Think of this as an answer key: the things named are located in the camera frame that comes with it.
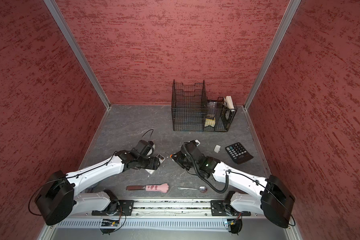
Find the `white air conditioner remote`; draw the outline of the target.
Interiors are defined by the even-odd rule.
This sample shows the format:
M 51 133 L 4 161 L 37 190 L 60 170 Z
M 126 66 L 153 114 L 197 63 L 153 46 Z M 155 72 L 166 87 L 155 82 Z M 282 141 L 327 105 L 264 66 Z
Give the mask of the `white air conditioner remote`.
M 148 164 L 145 166 L 145 170 L 151 175 L 153 174 L 159 166 L 163 163 L 166 158 L 161 154 L 158 154 L 156 157 L 150 157 Z

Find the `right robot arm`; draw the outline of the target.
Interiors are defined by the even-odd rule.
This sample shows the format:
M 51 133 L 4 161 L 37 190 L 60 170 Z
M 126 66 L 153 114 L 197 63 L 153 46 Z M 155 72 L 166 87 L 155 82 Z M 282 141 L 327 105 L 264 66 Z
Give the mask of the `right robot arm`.
M 196 176 L 213 191 L 223 194 L 234 187 L 253 199 L 242 201 L 239 193 L 229 197 L 229 206 L 237 212 L 251 212 L 264 215 L 271 223 L 281 228 L 295 226 L 292 215 L 295 196 L 287 186 L 274 175 L 258 177 L 235 168 L 209 156 L 198 149 L 196 141 L 185 142 L 171 159 L 182 169 L 194 169 Z

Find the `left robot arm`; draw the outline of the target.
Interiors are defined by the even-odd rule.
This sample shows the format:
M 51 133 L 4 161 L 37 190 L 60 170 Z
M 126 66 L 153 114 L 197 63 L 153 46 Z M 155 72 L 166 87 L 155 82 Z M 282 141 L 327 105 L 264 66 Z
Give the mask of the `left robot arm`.
M 161 156 L 135 157 L 130 151 L 114 152 L 108 159 L 70 173 L 57 171 L 50 175 L 31 197 L 46 225 L 53 226 L 71 215 L 92 211 L 104 212 L 116 196 L 109 190 L 99 193 L 84 191 L 102 180 L 127 170 L 155 171 L 161 165 Z

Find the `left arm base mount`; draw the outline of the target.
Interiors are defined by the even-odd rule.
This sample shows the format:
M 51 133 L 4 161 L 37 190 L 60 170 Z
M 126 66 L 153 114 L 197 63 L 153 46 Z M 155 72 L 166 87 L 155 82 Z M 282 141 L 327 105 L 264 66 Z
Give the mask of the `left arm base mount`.
M 103 211 L 92 211 L 92 216 L 117 217 L 124 213 L 126 216 L 132 214 L 135 201 L 133 200 L 112 200 Z

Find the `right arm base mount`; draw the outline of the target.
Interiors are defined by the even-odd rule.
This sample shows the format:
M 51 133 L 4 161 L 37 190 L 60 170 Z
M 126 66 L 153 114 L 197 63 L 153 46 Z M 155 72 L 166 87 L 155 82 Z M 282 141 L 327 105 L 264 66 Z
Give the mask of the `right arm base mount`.
M 252 213 L 248 211 L 238 212 L 231 205 L 222 200 L 211 200 L 210 205 L 213 217 L 249 217 L 252 215 Z

